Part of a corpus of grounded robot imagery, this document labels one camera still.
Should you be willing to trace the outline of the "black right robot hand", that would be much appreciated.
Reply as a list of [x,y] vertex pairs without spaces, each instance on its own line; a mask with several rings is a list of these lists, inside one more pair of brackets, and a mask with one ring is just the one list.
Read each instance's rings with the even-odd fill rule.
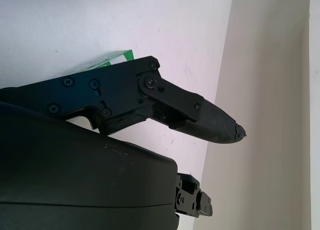
[[245,130],[152,56],[0,91],[1,229],[177,229],[212,216],[176,162],[111,134],[155,120],[213,143]]

